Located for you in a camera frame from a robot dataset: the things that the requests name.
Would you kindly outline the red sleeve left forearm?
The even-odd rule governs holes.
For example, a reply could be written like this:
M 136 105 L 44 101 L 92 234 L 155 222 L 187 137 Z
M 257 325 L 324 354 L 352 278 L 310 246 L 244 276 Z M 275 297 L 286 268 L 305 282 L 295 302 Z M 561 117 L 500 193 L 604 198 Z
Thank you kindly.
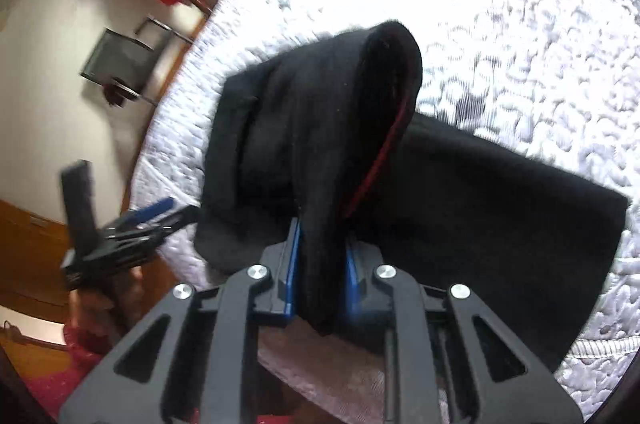
M 24 383 L 35 400 L 55 421 L 62 405 L 84 378 L 112 348 L 109 326 L 82 326 L 73 321 L 63 329 L 70 366 L 58 373 L 24 378 Z

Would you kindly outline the person left hand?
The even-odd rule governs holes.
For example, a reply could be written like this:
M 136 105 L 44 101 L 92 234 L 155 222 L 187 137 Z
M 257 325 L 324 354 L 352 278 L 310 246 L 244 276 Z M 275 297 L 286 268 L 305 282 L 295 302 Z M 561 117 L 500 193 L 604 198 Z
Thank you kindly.
M 134 267 L 108 282 L 111 291 L 81 288 L 70 292 L 70 325 L 117 343 L 142 318 L 143 272 Z

